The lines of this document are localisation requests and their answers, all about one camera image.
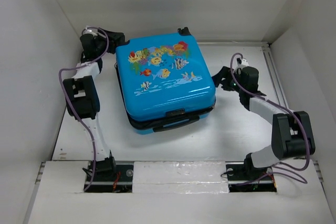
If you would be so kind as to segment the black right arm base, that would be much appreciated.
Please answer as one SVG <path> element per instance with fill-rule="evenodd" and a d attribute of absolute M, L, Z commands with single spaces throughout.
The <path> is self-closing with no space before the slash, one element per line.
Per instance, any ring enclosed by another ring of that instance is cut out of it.
<path fill-rule="evenodd" d="M 276 183 L 270 167 L 247 171 L 243 164 L 227 164 L 221 177 L 227 179 L 230 193 L 276 193 Z"/>

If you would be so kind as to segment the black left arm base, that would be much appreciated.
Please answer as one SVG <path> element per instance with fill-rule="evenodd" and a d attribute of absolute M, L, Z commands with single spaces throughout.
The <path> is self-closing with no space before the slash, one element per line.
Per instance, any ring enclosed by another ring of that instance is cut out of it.
<path fill-rule="evenodd" d="M 131 193 L 133 186 L 134 163 L 117 162 L 116 172 L 95 173 L 93 182 L 91 176 L 85 171 L 86 180 L 83 188 L 86 193 Z"/>

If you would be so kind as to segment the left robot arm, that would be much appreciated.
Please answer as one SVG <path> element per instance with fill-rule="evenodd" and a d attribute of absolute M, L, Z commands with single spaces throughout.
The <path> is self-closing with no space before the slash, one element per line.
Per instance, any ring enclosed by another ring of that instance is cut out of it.
<path fill-rule="evenodd" d="M 102 71 L 102 57 L 106 53 L 115 53 L 116 47 L 125 42 L 125 36 L 124 33 L 88 26 L 82 31 L 80 42 L 79 63 L 72 69 L 61 69 L 59 80 L 69 115 L 84 127 L 92 142 L 93 159 L 83 170 L 89 177 L 102 176 L 112 180 L 117 175 L 117 166 L 99 125 L 100 101 L 94 80 Z"/>

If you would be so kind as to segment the blue hard-shell suitcase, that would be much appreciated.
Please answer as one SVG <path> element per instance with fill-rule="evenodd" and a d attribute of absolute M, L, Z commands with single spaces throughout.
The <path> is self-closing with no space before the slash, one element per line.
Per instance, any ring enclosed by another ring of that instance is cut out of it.
<path fill-rule="evenodd" d="M 183 127 L 213 110 L 214 81 L 187 27 L 131 39 L 115 56 L 125 111 L 138 133 Z"/>

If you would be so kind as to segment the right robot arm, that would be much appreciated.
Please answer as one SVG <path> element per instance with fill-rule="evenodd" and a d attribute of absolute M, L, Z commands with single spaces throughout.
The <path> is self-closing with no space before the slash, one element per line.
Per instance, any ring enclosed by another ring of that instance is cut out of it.
<path fill-rule="evenodd" d="M 300 170 L 309 166 L 315 152 L 310 118 L 307 112 L 294 112 L 269 100 L 259 91 L 259 71 L 254 67 L 222 67 L 212 77 L 215 87 L 235 91 L 242 106 L 270 123 L 271 143 L 267 147 L 246 155 L 239 169 L 244 175 L 244 185 L 256 183 L 267 176 L 287 176 L 300 183 L 307 183 Z"/>

